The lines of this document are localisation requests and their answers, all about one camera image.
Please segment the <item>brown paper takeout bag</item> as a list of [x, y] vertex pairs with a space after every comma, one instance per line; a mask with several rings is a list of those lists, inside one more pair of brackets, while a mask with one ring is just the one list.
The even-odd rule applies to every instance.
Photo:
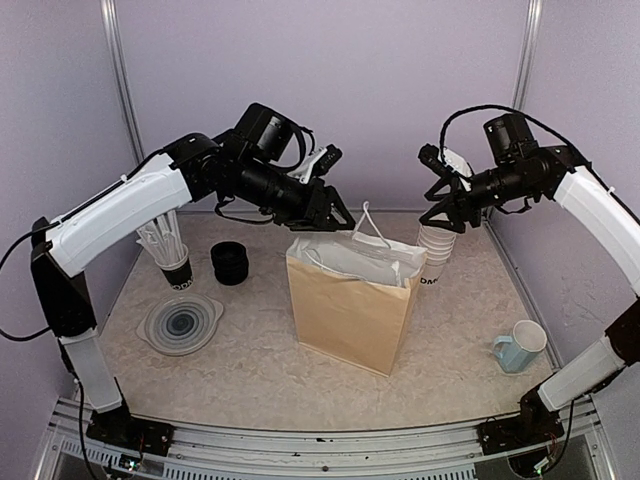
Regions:
[[[361, 232], [298, 236], [286, 268], [298, 342], [377, 375], [389, 376], [406, 337], [427, 251]], [[392, 263], [403, 263], [404, 287]]]

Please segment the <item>single white straw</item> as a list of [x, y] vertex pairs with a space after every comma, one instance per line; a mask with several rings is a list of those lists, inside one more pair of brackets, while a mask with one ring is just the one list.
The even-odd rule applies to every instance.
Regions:
[[403, 263], [399, 260], [396, 260], [392, 263], [391, 267], [395, 274], [396, 285], [399, 288], [403, 288], [404, 287]]

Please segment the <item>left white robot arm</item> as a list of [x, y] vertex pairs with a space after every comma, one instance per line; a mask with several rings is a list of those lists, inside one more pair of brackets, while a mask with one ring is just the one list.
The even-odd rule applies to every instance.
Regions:
[[211, 194], [222, 208], [241, 199], [258, 209], [258, 224], [292, 231], [350, 230], [355, 220], [323, 177], [342, 152], [306, 148], [309, 129], [259, 103], [231, 129], [190, 133], [153, 152], [130, 174], [71, 212], [32, 227], [31, 275], [48, 326], [85, 398], [102, 414], [102, 430], [121, 445], [140, 434], [137, 418], [108, 370], [85, 268], [149, 221]]

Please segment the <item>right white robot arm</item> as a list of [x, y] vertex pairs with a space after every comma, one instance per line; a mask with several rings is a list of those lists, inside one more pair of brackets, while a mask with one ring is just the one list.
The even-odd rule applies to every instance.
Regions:
[[475, 172], [446, 145], [453, 121], [476, 112], [475, 107], [451, 114], [436, 142], [419, 149], [419, 161], [438, 177], [425, 194], [432, 205], [421, 224], [464, 233], [480, 224], [486, 209], [506, 214], [506, 204], [519, 200], [516, 212], [523, 214], [546, 198], [584, 228], [583, 235], [570, 237], [578, 252], [606, 255], [598, 262], [605, 277], [616, 270], [632, 301], [599, 339], [523, 397], [529, 407], [515, 416], [511, 433], [531, 444], [549, 429], [549, 412], [604, 388], [639, 362], [639, 219], [564, 135], [522, 111], [495, 109], [498, 116], [483, 125], [493, 167]]

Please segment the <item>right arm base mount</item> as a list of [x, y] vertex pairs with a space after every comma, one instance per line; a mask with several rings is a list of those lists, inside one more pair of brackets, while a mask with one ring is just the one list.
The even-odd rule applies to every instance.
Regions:
[[476, 428], [484, 455], [544, 443], [565, 434], [558, 411], [548, 410], [536, 389], [527, 392], [519, 406], [517, 415], [485, 420]]

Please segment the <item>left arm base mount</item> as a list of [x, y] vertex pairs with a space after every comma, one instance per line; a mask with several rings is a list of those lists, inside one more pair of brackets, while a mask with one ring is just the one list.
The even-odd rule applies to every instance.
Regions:
[[133, 416], [125, 400], [110, 411], [93, 411], [86, 435], [123, 449], [166, 457], [174, 435], [174, 426]]

